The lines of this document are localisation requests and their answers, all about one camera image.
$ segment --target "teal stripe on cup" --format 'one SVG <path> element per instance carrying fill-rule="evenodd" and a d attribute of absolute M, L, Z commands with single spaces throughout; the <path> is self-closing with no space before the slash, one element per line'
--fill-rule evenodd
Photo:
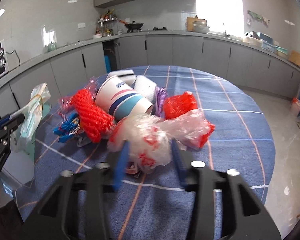
<path fill-rule="evenodd" d="M 118 120 L 128 116 L 134 106 L 142 99 L 142 96 L 137 94 L 124 101 L 114 112 L 114 117 Z"/>

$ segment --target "tile floor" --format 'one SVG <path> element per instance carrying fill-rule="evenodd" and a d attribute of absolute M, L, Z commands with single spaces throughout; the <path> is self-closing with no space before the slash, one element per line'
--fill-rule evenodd
<path fill-rule="evenodd" d="M 293 229 L 300 214 L 300 129 L 291 116 L 290 102 L 284 99 L 244 91 L 264 113 L 276 149 L 274 173 L 265 207 L 276 223 L 282 239 Z"/>

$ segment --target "electrical socket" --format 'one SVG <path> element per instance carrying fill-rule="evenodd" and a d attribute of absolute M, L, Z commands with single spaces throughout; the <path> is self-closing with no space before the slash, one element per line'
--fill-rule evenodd
<path fill-rule="evenodd" d="M 85 28 L 85 27 L 86 27 L 85 23 L 78 23 L 78 29 Z"/>

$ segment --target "blue gripper pad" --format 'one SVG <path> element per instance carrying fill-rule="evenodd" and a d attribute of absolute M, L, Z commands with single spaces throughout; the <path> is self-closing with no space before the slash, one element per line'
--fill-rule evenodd
<path fill-rule="evenodd" d="M 174 162 L 174 165 L 177 169 L 177 173 L 179 176 L 179 182 L 180 185 L 183 188 L 186 188 L 186 174 L 187 174 L 187 168 L 185 166 L 185 163 L 183 162 L 181 154 L 181 150 L 178 147 L 177 141 L 175 139 L 171 142 L 171 153 L 172 153 L 172 159 Z"/>
<path fill-rule="evenodd" d="M 130 143 L 128 141 L 125 141 L 121 149 L 116 166 L 114 167 L 113 188 L 115 191 L 118 191 L 122 184 L 122 179 L 125 174 L 125 168 L 129 159 L 129 148 Z"/>

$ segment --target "white paper cup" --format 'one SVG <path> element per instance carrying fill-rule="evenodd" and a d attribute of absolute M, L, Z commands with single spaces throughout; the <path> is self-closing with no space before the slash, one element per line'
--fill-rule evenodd
<path fill-rule="evenodd" d="M 117 120 L 121 120 L 129 114 L 150 114 L 153 108 L 151 102 L 138 94 L 118 76 L 112 76 L 102 84 L 96 96 L 96 105 L 114 115 Z"/>

